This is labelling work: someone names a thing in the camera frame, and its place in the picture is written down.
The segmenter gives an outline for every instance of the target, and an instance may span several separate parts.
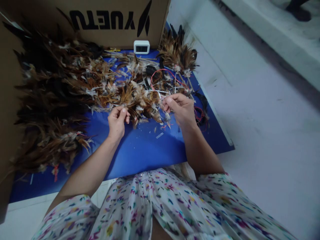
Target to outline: forearm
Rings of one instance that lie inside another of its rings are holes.
[[[182,129],[189,165],[195,174],[224,173],[224,169],[197,125]]]
[[[49,213],[59,203],[81,194],[90,197],[97,191],[109,169],[120,140],[107,138],[70,176],[50,205]]]

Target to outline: digital clock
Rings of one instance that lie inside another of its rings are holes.
[[[135,40],[133,43],[133,50],[135,54],[148,54],[150,43],[149,41]]]

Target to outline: woman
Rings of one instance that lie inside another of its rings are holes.
[[[101,146],[71,175],[33,239],[295,239],[232,182],[199,130],[194,102],[163,100],[175,114],[197,181],[162,168],[118,178],[101,209],[90,197],[105,177],[130,114],[116,107]]]

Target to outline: blue mat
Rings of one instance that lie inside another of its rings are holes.
[[[141,57],[155,58],[157,54],[158,51],[151,50],[148,55],[142,55]],[[194,74],[191,75],[190,79],[194,90],[197,90],[200,86]],[[195,106],[202,108],[199,99],[195,97],[195,100]],[[210,106],[208,106],[207,111],[210,117],[208,126],[200,128],[209,145],[216,154],[234,150],[234,146],[228,143]],[[91,121],[86,129],[87,135],[96,135],[92,138],[94,143],[90,144],[90,154],[92,154],[108,136],[108,114],[94,112],[92,115],[91,112],[88,112],[87,117]],[[171,129],[166,127],[165,130],[154,120],[138,124],[138,128],[135,130],[132,127],[132,123],[126,125],[125,135],[120,142],[104,180],[186,162],[182,133],[176,124],[173,114],[171,115],[171,124],[173,124]],[[164,134],[157,139],[156,137],[160,133]],[[83,149],[76,156],[71,167],[71,173],[88,157],[88,152]],[[44,173],[34,174],[32,184],[30,184],[31,175],[25,177],[28,182],[15,182],[12,187],[10,203],[58,192],[70,175],[67,175],[65,168],[60,165],[58,181],[54,182],[54,175],[51,173],[52,169],[49,166]],[[21,176],[21,173],[16,173],[15,179]]]

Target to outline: floral dress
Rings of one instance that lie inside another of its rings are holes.
[[[172,239],[296,239],[228,174],[187,182],[162,168],[118,178],[101,209],[87,195],[60,203],[33,239],[151,239],[153,217]]]

